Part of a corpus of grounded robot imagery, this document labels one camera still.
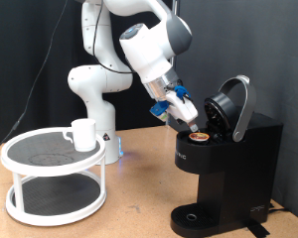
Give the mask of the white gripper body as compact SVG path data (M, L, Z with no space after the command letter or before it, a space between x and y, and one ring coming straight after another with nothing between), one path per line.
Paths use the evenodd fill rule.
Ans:
M175 91L169 91L166 94L166 99L169 102L167 112L175 119L181 119L190 124L198 117L195 105L187 98L180 99Z

